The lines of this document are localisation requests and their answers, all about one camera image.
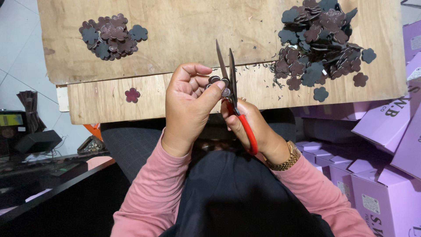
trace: scissor blade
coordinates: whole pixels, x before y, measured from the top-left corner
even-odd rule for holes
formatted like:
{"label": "scissor blade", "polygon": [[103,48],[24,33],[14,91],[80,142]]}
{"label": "scissor blade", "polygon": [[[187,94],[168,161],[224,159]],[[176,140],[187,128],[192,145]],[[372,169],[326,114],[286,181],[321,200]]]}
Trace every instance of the scissor blade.
{"label": "scissor blade", "polygon": [[222,77],[228,78],[228,74],[226,72],[224,60],[222,59],[221,50],[219,49],[218,40],[216,40],[216,53],[218,54],[219,65],[221,66]]}
{"label": "scissor blade", "polygon": [[237,79],[235,77],[234,56],[232,55],[231,48],[229,48],[229,80],[232,89],[231,93],[235,100],[235,107],[237,107]]}

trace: watch band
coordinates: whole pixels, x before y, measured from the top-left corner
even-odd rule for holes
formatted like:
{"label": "watch band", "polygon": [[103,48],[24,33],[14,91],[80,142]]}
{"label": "watch band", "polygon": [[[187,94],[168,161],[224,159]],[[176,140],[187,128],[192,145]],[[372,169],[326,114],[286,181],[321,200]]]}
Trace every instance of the watch band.
{"label": "watch band", "polygon": [[298,159],[301,156],[301,152],[298,150],[298,148],[294,145],[293,142],[288,141],[287,142],[288,149],[290,150],[290,158],[282,163],[282,164],[272,164],[269,160],[266,160],[266,163],[268,164],[269,168],[274,171],[285,171],[291,168],[295,163],[297,163]]}

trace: pink sleeve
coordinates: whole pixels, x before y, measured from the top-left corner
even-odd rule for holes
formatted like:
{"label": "pink sleeve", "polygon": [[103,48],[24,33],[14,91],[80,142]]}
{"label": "pink sleeve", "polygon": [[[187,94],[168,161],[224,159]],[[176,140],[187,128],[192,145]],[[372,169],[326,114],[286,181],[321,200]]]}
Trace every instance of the pink sleeve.
{"label": "pink sleeve", "polygon": [[272,172],[310,213],[322,216],[336,237],[374,236],[339,188],[303,156],[290,169]]}
{"label": "pink sleeve", "polygon": [[177,218],[190,158],[191,153],[181,158],[170,156],[159,139],[120,210],[114,213],[111,236],[159,236],[171,227]]}

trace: fingernail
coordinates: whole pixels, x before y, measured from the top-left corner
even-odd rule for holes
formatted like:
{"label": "fingernail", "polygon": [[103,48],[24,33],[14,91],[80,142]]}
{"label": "fingernail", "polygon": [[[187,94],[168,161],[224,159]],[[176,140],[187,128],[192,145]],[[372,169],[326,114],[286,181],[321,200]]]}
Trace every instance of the fingernail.
{"label": "fingernail", "polygon": [[223,81],[218,81],[217,83],[216,83],[216,85],[221,89],[221,90],[223,90],[224,88],[225,88],[225,82],[223,82]]}

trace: wooden board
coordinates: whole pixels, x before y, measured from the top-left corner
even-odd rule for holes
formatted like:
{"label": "wooden board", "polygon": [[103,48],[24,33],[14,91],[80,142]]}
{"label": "wooden board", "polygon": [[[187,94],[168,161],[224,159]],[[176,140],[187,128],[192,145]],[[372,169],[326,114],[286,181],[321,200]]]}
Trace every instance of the wooden board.
{"label": "wooden board", "polygon": [[[295,0],[38,0],[50,81],[56,85],[170,73],[183,62],[219,66],[215,39],[232,48],[238,64],[270,60],[280,49],[282,12]],[[140,24],[148,40],[139,51],[103,61],[78,31],[83,21],[123,13],[127,27]]]}
{"label": "wooden board", "polygon": [[[380,63],[374,61],[371,65],[363,65],[362,71],[370,71],[369,67],[373,65],[381,66]],[[354,87],[352,80],[354,74],[349,74],[334,81],[326,80],[326,84],[323,86],[329,92],[329,97],[323,103],[319,103],[313,99],[313,90],[321,87],[320,85],[316,85],[316,87],[301,86],[299,91],[290,91],[287,86],[282,86],[282,89],[278,85],[273,86],[273,73],[263,67],[263,64],[256,64],[255,67],[248,65],[236,68],[238,97],[246,98],[248,102],[255,104],[259,109],[386,100],[400,97],[407,90],[403,70],[396,75],[387,75],[384,70],[374,71],[365,87]],[[218,69],[211,75],[220,74]],[[169,73],[68,85],[72,124],[165,117],[165,90],[171,76],[172,73]],[[125,100],[124,92],[132,87],[141,94],[136,104],[127,103]],[[219,113],[220,106],[218,103],[212,113]]]}
{"label": "wooden board", "polygon": [[[283,2],[288,5],[288,8],[292,5],[291,1],[284,0]],[[355,7],[359,10],[352,20],[354,31],[350,42],[365,48],[373,48],[377,53],[377,59],[371,64],[362,63],[361,72],[370,78],[364,88],[354,87],[352,78],[355,73],[334,81],[327,80],[324,87],[329,92],[329,97],[322,104],[384,100],[404,95],[406,76],[399,2],[395,0],[340,0],[339,2],[346,12]],[[207,62],[213,62],[217,60],[214,41],[212,40],[209,44],[210,53],[205,58]],[[223,54],[228,55],[227,47],[230,46],[227,43],[221,43],[221,46],[224,47]],[[240,64],[241,53],[237,51],[233,54],[236,64]],[[162,61],[171,63],[166,58],[162,58]],[[248,66],[248,68],[251,69],[237,66],[238,95],[247,98],[247,101],[258,108],[320,104],[313,99],[315,87],[302,86],[297,92],[289,91],[286,87],[281,90],[277,86],[272,87],[273,74],[262,64],[260,68],[258,66]],[[220,75],[220,73],[217,70],[213,72],[213,75]],[[164,117],[165,90],[170,78],[169,73],[69,85],[69,109],[72,123],[90,124]],[[136,104],[125,101],[124,92],[131,87],[141,93],[139,102]]]}

